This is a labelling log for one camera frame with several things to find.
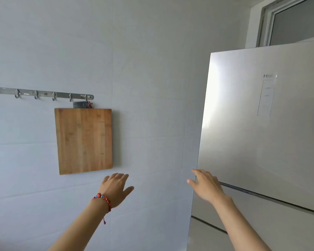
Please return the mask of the person's right hand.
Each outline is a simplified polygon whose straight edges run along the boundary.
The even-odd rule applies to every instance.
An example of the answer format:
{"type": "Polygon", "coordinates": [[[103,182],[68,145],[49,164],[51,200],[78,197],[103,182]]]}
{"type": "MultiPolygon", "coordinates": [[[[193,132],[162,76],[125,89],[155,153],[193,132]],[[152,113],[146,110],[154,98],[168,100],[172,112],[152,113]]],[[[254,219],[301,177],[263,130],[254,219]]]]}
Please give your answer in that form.
{"type": "Polygon", "coordinates": [[[202,169],[192,169],[192,172],[196,176],[196,181],[200,183],[198,189],[193,189],[200,198],[214,207],[231,201],[231,198],[224,193],[217,177],[202,169]]]}

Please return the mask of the person's left hand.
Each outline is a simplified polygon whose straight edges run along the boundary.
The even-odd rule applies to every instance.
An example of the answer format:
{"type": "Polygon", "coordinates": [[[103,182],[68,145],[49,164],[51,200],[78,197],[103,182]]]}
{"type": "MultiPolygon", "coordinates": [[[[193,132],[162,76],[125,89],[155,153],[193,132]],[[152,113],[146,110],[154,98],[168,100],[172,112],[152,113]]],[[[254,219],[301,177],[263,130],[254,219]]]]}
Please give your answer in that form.
{"type": "Polygon", "coordinates": [[[109,205],[109,209],[119,206],[123,201],[122,193],[126,189],[126,181],[129,174],[114,173],[106,176],[97,191],[97,197],[103,198],[109,205]]]}

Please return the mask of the person's right forearm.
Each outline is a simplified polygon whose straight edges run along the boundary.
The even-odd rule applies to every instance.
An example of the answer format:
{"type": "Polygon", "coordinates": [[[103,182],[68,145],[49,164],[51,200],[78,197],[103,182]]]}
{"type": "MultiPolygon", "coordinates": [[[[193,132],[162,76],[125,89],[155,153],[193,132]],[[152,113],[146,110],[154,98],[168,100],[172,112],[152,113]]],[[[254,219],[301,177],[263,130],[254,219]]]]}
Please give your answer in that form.
{"type": "Polygon", "coordinates": [[[252,228],[234,201],[226,195],[214,200],[217,211],[235,251],[272,251],[252,228]]]}

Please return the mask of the person's left forearm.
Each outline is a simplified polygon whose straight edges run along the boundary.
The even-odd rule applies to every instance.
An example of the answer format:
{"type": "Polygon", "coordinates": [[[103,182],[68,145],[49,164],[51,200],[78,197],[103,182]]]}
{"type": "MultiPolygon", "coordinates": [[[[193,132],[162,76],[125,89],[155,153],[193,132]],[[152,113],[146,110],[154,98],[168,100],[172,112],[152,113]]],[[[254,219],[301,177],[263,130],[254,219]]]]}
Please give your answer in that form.
{"type": "Polygon", "coordinates": [[[106,200],[94,197],[48,251],[84,251],[100,223],[105,224],[109,211],[106,200]]]}

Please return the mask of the wooden cutting board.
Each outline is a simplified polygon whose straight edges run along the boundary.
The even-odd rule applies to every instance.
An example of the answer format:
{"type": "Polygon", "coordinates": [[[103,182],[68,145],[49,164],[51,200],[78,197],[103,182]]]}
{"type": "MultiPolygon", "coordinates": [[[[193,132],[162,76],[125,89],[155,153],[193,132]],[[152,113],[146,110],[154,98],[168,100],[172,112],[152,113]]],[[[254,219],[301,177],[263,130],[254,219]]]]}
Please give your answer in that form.
{"type": "Polygon", "coordinates": [[[113,168],[112,110],[54,109],[59,174],[113,168]]]}

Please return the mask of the silver refrigerator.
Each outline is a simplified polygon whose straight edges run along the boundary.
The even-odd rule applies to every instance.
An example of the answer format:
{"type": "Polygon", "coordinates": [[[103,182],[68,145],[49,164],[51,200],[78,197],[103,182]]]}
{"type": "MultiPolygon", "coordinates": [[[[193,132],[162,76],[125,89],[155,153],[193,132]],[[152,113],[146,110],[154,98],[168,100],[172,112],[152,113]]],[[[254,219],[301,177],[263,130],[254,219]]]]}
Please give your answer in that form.
{"type": "Polygon", "coordinates": [[[197,168],[272,251],[314,251],[314,41],[210,54],[197,168]]]}

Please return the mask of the white framed window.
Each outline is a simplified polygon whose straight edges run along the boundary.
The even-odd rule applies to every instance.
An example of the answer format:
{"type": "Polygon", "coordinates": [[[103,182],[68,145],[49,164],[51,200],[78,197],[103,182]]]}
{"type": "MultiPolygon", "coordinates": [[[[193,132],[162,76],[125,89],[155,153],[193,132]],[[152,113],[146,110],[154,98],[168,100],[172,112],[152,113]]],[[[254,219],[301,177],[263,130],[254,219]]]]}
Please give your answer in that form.
{"type": "Polygon", "coordinates": [[[272,0],[262,5],[256,47],[314,41],[314,0],[272,0]]]}

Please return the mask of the metal wall hook rail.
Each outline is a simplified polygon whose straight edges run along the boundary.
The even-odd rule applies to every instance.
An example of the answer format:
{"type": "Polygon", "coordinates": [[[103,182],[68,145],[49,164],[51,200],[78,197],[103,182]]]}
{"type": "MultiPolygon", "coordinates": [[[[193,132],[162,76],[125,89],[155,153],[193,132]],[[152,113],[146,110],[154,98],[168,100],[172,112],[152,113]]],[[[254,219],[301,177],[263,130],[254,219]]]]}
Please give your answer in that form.
{"type": "Polygon", "coordinates": [[[5,88],[0,87],[0,94],[14,95],[16,99],[22,96],[30,96],[38,100],[40,97],[50,97],[53,101],[58,98],[69,99],[70,102],[73,100],[84,100],[86,102],[94,99],[92,94],[79,94],[79,93],[66,93],[66,92],[56,92],[56,91],[41,91],[41,90],[31,90],[31,89],[18,89],[18,88],[5,88]]]}

